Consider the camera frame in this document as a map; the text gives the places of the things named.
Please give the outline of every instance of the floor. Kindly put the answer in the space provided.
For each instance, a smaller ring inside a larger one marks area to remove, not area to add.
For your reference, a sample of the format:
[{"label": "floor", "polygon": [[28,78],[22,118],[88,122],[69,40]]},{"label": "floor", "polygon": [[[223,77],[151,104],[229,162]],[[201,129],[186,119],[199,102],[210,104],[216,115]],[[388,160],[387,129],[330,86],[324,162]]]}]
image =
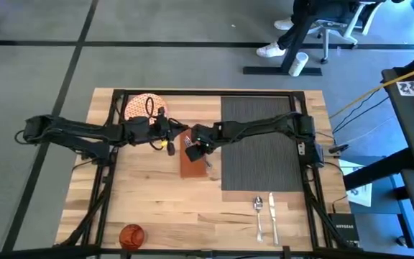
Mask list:
[{"label": "floor", "polygon": [[[377,86],[382,69],[414,58],[411,2],[381,6],[370,33],[358,36],[369,49],[330,50],[322,77],[291,78],[242,75],[245,65],[278,65],[282,58],[260,58],[254,48],[237,43],[275,40],[281,32],[272,22],[291,14],[292,0],[0,0],[0,249],[37,152],[13,141],[25,119],[55,107],[63,117],[84,120],[95,87],[322,89],[333,114]],[[87,44],[98,41],[138,44]],[[222,43],[150,47],[147,42]],[[320,40],[308,35],[305,42]],[[322,50],[303,51],[308,65],[320,66]],[[379,92],[365,107],[385,95]],[[333,118],[332,126],[344,115]],[[336,140],[349,142],[347,156],[389,155],[406,146],[388,101],[337,132]],[[50,146],[16,249],[52,244],[74,157]]]}]

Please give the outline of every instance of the white sneaker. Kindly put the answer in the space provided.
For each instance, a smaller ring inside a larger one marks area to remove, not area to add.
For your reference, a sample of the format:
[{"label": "white sneaker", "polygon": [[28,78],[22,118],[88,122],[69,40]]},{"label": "white sneaker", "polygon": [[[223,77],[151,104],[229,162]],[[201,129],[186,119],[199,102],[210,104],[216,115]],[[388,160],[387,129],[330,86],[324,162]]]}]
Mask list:
[{"label": "white sneaker", "polygon": [[[274,22],[274,27],[276,27],[276,29],[280,29],[280,30],[289,30],[292,26],[293,26],[293,22],[290,18]],[[317,24],[312,24],[310,26],[310,29],[308,30],[308,34],[316,33],[318,31],[319,27],[320,26],[318,26]]]},{"label": "white sneaker", "polygon": [[263,58],[278,57],[285,54],[286,50],[281,50],[277,42],[257,49],[257,55]]},{"label": "white sneaker", "polygon": [[293,26],[292,19],[287,18],[284,20],[278,20],[274,22],[274,27],[280,30],[289,30]]}]

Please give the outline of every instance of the wooden table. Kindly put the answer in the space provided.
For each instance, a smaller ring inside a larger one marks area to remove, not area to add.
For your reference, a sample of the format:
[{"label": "wooden table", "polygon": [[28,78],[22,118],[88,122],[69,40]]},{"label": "wooden table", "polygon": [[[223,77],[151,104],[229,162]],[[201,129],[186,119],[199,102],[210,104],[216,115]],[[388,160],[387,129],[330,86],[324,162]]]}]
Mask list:
[{"label": "wooden table", "polygon": [[[95,89],[88,123],[105,122],[112,93],[112,88]],[[331,135],[322,91],[305,91],[305,97],[317,131]],[[221,120],[220,96],[163,96],[163,99],[170,116],[182,123],[211,125]],[[325,145],[333,143],[323,135],[317,135],[317,141]],[[179,141],[174,143],[177,153],[173,157],[149,145],[127,145],[119,150],[102,247],[120,248],[121,229],[127,224],[139,224],[147,233],[144,249],[282,250],[272,245],[266,200],[262,210],[264,242],[256,241],[257,219],[252,198],[256,195],[265,198],[267,193],[222,191],[221,148],[209,156],[213,170],[208,178],[181,179]],[[335,159],[327,161],[338,164]],[[332,165],[319,171],[326,209],[331,212],[331,203],[346,195],[342,174]],[[95,172],[96,167],[91,164],[73,172],[56,242],[66,239],[86,214]],[[275,200],[281,245],[290,246],[292,251],[311,251],[303,192],[275,193]],[[349,213],[347,200],[337,201],[336,210]],[[319,242],[323,244],[317,215],[316,225]]]}]

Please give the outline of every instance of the office chair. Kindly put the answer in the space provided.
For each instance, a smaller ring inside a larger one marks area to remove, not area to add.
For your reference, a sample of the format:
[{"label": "office chair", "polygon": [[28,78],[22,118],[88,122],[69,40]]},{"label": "office chair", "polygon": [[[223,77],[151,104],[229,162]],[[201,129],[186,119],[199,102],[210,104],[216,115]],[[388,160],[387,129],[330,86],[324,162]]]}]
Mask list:
[{"label": "office chair", "polygon": [[[372,25],[373,17],[382,2],[360,1],[354,13],[354,16],[346,19],[319,19],[316,24],[319,26],[317,38],[323,38],[323,58],[322,64],[328,62],[328,37],[329,33],[337,35],[351,43],[351,49],[357,47],[357,39],[351,36],[354,30],[360,31],[363,35],[367,35]],[[362,11],[367,5],[369,6],[366,15],[362,15]]]}]

